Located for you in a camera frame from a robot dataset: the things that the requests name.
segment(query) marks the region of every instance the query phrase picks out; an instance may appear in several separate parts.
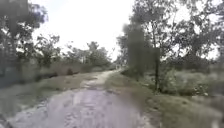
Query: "overcast sky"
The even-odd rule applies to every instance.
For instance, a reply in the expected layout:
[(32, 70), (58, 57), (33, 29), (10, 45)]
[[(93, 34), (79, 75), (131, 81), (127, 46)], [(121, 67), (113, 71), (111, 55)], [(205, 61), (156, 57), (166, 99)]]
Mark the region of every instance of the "overcast sky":
[[(60, 35), (60, 46), (74, 41), (73, 46), (85, 49), (86, 43), (97, 41), (116, 59), (119, 47), (116, 38), (129, 23), (134, 0), (31, 0), (46, 7), (49, 21), (35, 32)], [(188, 10), (180, 8), (176, 20), (189, 20)]]

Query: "shrub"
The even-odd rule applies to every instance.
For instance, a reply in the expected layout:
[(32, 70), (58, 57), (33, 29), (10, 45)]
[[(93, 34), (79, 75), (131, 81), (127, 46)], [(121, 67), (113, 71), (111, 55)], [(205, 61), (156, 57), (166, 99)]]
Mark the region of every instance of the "shrub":
[(163, 93), (191, 96), (207, 95), (212, 81), (214, 80), (206, 74), (171, 70), (162, 77), (160, 84), (163, 86)]
[(67, 75), (73, 75), (73, 71), (72, 71), (72, 69), (69, 68), (69, 69), (67, 70)]

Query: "grass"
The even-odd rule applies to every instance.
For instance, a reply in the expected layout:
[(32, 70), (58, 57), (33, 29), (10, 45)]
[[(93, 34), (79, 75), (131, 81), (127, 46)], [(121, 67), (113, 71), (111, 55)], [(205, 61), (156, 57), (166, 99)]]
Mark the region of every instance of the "grass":
[(156, 94), (140, 83), (113, 74), (106, 81), (106, 89), (115, 93), (129, 94), (144, 110), (153, 117), (152, 123), (162, 128), (211, 128), (214, 120), (221, 115), (206, 106), (184, 97)]
[(40, 82), (15, 85), (0, 90), (0, 113), (5, 117), (32, 107), (52, 95), (80, 87), (83, 80), (91, 79), (96, 73), (77, 74), (44, 79)]

